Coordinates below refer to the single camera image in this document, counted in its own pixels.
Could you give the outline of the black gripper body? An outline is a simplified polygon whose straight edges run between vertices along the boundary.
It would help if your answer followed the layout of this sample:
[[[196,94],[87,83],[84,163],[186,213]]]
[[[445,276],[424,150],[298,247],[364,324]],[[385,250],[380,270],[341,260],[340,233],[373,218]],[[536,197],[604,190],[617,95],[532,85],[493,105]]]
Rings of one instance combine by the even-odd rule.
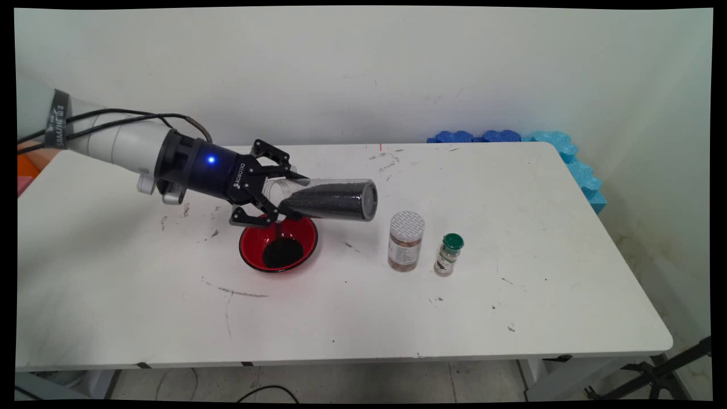
[[[264,184],[250,184],[252,158],[171,130],[157,156],[156,188],[167,205],[181,204],[187,190],[228,203],[262,194]]]

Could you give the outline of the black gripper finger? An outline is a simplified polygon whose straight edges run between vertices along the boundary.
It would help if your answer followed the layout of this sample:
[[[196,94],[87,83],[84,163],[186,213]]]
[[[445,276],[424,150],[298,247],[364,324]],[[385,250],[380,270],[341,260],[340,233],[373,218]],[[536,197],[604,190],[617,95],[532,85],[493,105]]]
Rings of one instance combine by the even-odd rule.
[[[250,155],[250,184],[263,185],[267,180],[286,179],[301,185],[311,182],[289,163],[289,155],[263,140],[255,140]]]
[[[229,204],[233,205],[229,224],[232,226],[242,226],[245,228],[267,228],[274,223],[279,216],[279,209],[272,204],[262,194],[244,194],[242,200],[233,200]],[[258,210],[262,211],[260,216],[252,216],[246,213],[244,205],[253,204]]]

